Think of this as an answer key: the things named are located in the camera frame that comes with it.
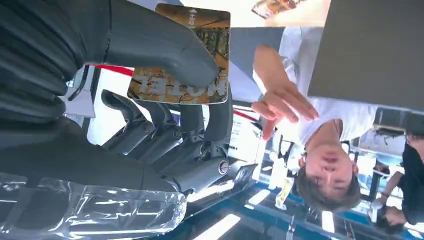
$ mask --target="robotic hand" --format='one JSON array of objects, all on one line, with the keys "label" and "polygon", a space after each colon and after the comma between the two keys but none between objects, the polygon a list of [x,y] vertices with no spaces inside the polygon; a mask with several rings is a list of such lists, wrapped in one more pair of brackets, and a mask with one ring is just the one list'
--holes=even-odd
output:
[{"label": "robotic hand", "polygon": [[[0,13],[0,236],[117,239],[174,229],[184,196],[150,166],[90,144],[62,116],[58,96],[85,63],[161,67],[205,87],[219,70],[195,34],[127,0],[2,1]],[[127,120],[144,121],[133,109],[122,111]]]}]

